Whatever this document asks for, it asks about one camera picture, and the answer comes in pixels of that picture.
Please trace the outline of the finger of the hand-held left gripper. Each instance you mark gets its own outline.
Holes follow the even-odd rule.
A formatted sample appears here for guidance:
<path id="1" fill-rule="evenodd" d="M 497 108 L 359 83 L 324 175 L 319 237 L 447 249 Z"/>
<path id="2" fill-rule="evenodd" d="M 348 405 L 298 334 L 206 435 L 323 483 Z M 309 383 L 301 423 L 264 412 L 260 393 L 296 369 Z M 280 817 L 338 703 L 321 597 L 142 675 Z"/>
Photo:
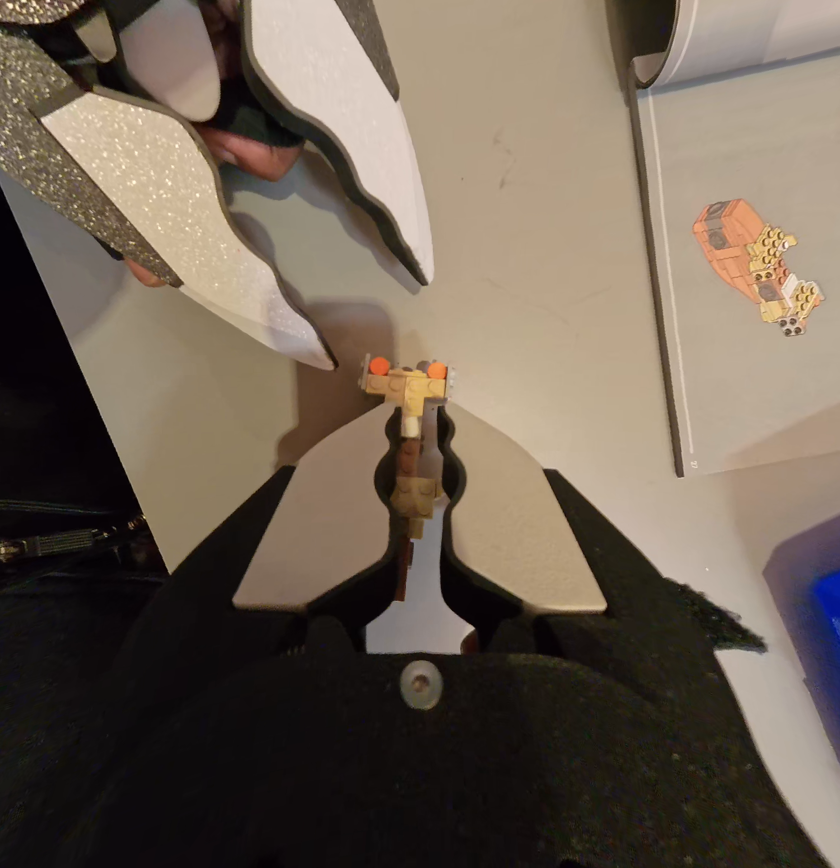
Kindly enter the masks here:
<path id="1" fill-rule="evenodd" d="M 345 195 L 427 286 L 434 254 L 425 190 L 374 4 L 246 1 L 241 37 L 256 99 L 324 154 Z"/>
<path id="2" fill-rule="evenodd" d="M 277 353 L 338 363 L 235 226 L 212 159 L 186 119 L 117 91 L 62 91 L 40 121 L 176 273 L 180 290 Z"/>

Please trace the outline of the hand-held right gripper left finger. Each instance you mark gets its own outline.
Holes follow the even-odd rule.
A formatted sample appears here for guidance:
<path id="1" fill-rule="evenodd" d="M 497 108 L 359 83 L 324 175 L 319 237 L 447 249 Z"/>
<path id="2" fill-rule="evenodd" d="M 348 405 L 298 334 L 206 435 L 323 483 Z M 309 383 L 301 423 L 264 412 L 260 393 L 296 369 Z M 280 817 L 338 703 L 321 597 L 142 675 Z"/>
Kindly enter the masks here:
<path id="1" fill-rule="evenodd" d="M 302 612 L 381 561 L 391 542 L 399 414 L 380 405 L 297 462 L 232 602 Z"/>

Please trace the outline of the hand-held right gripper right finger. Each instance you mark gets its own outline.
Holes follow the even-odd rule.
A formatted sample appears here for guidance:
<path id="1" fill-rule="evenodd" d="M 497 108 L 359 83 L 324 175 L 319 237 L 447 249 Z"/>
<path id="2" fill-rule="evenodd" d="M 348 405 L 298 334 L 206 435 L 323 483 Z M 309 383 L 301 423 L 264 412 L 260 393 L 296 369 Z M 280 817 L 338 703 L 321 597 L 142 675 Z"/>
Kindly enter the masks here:
<path id="1" fill-rule="evenodd" d="M 438 435 L 443 552 L 453 566 L 527 613 L 603 613 L 605 596 L 541 464 L 457 404 L 439 410 Z"/>

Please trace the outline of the brown tan brick model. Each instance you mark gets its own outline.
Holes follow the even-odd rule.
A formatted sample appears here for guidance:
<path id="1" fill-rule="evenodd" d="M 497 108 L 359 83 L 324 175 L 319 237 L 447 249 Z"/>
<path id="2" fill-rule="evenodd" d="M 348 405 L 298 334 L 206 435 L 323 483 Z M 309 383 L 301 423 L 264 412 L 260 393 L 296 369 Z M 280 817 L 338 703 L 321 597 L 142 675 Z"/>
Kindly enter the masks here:
<path id="1" fill-rule="evenodd" d="M 437 411 L 450 394 L 446 364 L 421 361 L 415 367 L 396 366 L 382 356 L 367 355 L 359 386 L 369 396 L 382 397 L 383 406 L 397 408 L 395 476 L 390 502 L 396 512 L 395 602 L 404 602 L 416 541 L 444 495 L 443 461 L 436 457 Z"/>

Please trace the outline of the blue plastic bin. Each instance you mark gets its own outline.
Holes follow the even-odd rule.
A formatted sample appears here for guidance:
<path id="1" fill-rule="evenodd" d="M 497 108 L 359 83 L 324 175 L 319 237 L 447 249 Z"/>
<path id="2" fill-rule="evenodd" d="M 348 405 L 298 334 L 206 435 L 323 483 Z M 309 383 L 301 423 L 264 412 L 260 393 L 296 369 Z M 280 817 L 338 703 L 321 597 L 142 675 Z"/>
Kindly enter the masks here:
<path id="1" fill-rule="evenodd" d="M 812 600 L 829 660 L 840 680 L 840 570 L 815 581 Z"/>

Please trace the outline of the person's left hand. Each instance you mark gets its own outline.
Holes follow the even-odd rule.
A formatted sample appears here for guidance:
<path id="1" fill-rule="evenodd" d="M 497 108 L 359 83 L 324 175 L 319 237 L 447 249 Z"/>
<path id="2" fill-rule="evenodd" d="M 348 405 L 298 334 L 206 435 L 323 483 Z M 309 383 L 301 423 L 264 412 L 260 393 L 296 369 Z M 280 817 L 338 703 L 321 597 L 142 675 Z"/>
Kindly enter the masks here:
<path id="1" fill-rule="evenodd" d="M 195 129 L 217 166 L 233 166 L 270 182 L 284 178 L 304 151 L 303 143 L 272 146 L 215 127 L 196 125 Z"/>

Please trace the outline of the grey instruction booklet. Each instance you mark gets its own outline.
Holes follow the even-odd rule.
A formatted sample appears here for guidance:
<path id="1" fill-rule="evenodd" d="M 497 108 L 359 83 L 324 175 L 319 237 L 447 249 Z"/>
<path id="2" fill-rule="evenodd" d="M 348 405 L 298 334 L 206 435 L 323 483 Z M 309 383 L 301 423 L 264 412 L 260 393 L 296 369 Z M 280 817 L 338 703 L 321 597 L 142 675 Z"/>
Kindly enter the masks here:
<path id="1" fill-rule="evenodd" d="M 840 450 L 840 2 L 675 2 L 629 71 L 680 477 Z"/>

